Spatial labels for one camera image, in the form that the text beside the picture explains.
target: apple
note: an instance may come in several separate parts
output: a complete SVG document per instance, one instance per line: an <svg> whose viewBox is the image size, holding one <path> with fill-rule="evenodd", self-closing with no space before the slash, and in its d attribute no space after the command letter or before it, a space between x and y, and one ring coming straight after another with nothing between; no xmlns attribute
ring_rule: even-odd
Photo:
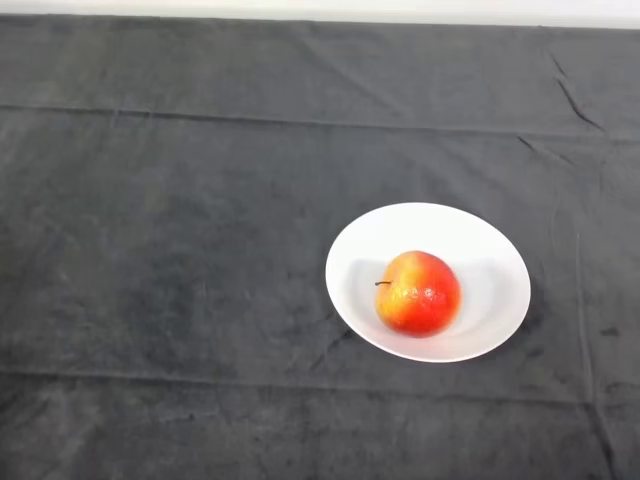
<svg viewBox="0 0 640 480"><path fill-rule="evenodd" d="M398 255L376 286L380 319L393 330L415 337L445 329L460 304L460 284L451 268L425 252Z"/></svg>

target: white bowl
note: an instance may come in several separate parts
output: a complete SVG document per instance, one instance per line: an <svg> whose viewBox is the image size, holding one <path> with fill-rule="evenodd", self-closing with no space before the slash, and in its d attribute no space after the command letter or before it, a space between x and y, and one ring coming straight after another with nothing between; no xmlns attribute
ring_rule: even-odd
<svg viewBox="0 0 640 480"><path fill-rule="evenodd" d="M414 338L388 328L374 306L375 282L410 250L444 260L462 289L456 318L444 331ZM529 274L513 244L484 220L433 203L378 208L349 224L329 251L329 296L343 320L389 353L421 362L456 362L493 350L515 333L531 298Z"/></svg>

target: red apple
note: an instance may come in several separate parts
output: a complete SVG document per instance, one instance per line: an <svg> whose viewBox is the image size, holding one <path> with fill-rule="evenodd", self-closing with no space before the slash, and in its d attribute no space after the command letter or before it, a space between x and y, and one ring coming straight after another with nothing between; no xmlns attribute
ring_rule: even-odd
<svg viewBox="0 0 640 480"><path fill-rule="evenodd" d="M446 328L460 304L460 284L453 271L425 252L398 255L376 285L376 310L382 321L416 337Z"/></svg>

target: white wall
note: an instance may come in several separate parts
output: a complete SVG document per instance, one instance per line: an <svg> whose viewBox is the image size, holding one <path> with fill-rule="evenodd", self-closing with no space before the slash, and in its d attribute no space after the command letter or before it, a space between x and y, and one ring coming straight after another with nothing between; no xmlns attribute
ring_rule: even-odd
<svg viewBox="0 0 640 480"><path fill-rule="evenodd" d="M0 0L0 12L640 28L640 0Z"/></svg>

